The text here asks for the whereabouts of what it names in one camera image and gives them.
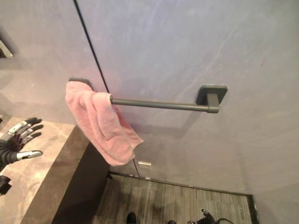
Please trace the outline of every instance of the floor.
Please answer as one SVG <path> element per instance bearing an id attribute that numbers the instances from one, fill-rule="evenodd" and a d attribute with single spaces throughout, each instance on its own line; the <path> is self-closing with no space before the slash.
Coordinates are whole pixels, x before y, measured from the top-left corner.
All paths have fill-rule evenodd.
<path id="1" fill-rule="evenodd" d="M 201 209 L 216 219 L 251 224 L 246 196 L 157 183 L 121 175 L 108 179 L 93 224 L 122 224 L 129 212 L 139 224 L 186 224 L 201 219 Z"/>

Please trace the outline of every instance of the towel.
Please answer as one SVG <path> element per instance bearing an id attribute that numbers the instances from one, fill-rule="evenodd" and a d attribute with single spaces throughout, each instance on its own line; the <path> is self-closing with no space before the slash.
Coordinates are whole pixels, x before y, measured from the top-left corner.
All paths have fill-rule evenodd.
<path id="1" fill-rule="evenodd" d="M 134 158 L 134 149 L 143 140 L 124 119 L 118 106 L 111 105 L 111 94 L 94 92 L 82 82 L 66 85 L 65 101 L 84 135 L 112 166 Z"/>

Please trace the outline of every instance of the wall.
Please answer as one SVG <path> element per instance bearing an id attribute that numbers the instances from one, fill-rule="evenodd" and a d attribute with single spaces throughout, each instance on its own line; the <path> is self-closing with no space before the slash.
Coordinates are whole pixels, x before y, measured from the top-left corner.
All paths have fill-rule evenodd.
<path id="1" fill-rule="evenodd" d="M 0 0 L 0 38 L 14 54 L 0 59 L 0 111 L 74 123 L 68 79 L 86 77 L 106 91 L 72 0 Z"/>
<path id="2" fill-rule="evenodd" d="M 299 2 L 95 1 L 80 8 L 116 98 L 194 102 L 219 114 L 122 107 L 144 139 L 141 176 L 255 195 L 261 223 L 299 219 Z"/>

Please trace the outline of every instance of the small metal bracket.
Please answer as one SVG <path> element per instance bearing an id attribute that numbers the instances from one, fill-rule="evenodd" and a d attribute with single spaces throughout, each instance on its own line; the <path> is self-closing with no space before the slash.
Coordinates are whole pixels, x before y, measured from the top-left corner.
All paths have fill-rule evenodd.
<path id="1" fill-rule="evenodd" d="M 218 113 L 219 104 L 222 102 L 228 88 L 219 85 L 203 85 L 196 98 L 197 105 L 208 106 L 208 113 Z"/>
<path id="2" fill-rule="evenodd" d="M 3 56 L 6 58 L 13 58 L 14 55 L 10 52 L 10 50 L 5 46 L 5 44 L 0 41 L 0 56 L 3 53 Z"/>

